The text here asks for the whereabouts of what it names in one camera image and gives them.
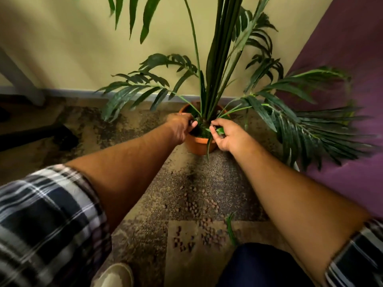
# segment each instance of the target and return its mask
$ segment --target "pot rim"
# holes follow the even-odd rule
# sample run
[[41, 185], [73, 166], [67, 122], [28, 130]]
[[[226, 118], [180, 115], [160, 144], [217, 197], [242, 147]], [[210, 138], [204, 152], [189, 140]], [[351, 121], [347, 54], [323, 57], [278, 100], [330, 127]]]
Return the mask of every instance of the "pot rim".
[[[187, 107], [190, 107], [190, 105], [189, 105], [189, 104], [185, 104], [185, 105], [179, 110], [179, 113], [183, 113], [184, 110], [185, 110]], [[217, 105], [217, 107], [220, 108], [221, 110], [223, 110], [223, 107], [222, 107], [221, 105]], [[193, 138], [193, 139], [194, 139], [194, 142], [196, 142], [196, 143], [199, 143], [199, 144], [208, 144], [208, 140], [209, 140], [209, 139], [207, 139], [207, 138], [195, 137], [195, 136], [193, 136], [193, 135], [190, 135], [189, 133], [188, 133], [188, 136], [189, 136], [189, 138], [190, 138], [190, 137]], [[215, 144], [216, 142], [215, 142], [214, 139], [212, 139], [210, 143]]]

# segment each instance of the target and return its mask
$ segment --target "person's right arm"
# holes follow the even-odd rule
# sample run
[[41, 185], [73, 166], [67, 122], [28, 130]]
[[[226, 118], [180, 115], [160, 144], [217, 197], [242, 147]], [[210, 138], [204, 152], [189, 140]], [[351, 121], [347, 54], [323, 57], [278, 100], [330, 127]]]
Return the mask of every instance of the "person's right arm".
[[370, 219], [354, 202], [286, 166], [239, 125], [217, 119], [225, 138], [210, 130], [218, 147], [230, 151], [267, 214], [307, 270], [320, 283], [332, 257]]

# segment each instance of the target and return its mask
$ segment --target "terracotta pot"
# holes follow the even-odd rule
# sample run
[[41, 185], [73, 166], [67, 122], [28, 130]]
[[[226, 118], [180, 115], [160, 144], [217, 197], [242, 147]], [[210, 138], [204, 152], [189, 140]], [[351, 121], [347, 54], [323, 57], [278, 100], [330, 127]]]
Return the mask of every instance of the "terracotta pot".
[[[190, 107], [190, 105], [184, 105], [182, 109], [179, 110], [179, 113], [183, 113], [187, 107]], [[223, 110], [223, 107], [218, 105], [216, 109]], [[198, 138], [188, 134], [185, 139], [185, 144], [190, 153], [203, 156], [207, 154], [208, 140], [207, 138]], [[209, 153], [213, 152], [215, 148], [217, 148], [217, 143], [212, 140], [210, 142]]]

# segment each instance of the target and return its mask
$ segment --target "person's right hand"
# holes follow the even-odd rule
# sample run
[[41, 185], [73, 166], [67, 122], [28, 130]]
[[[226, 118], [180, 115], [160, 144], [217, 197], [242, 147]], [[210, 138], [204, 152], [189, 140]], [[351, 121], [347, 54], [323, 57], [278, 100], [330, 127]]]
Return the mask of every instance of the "person's right hand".
[[[213, 126], [222, 126], [226, 137], [221, 138]], [[213, 135], [214, 141], [222, 151], [230, 151], [233, 153], [236, 148], [241, 148], [241, 144], [253, 140], [241, 126], [234, 123], [232, 120], [218, 118], [211, 122], [209, 129]]]

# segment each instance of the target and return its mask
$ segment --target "purple wall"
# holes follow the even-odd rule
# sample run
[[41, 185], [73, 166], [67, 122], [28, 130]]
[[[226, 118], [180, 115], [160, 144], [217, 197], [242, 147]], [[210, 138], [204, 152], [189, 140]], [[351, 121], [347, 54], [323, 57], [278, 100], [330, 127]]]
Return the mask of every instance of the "purple wall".
[[[358, 113], [372, 116], [354, 125], [364, 133], [378, 134], [383, 145], [383, 0], [334, 0], [291, 70], [329, 65], [350, 73], [352, 98], [364, 107]], [[318, 105], [283, 96], [299, 110], [329, 109], [345, 105], [344, 91], [315, 94]], [[345, 162], [326, 162], [321, 172], [310, 167], [308, 175], [383, 217], [383, 153]]]

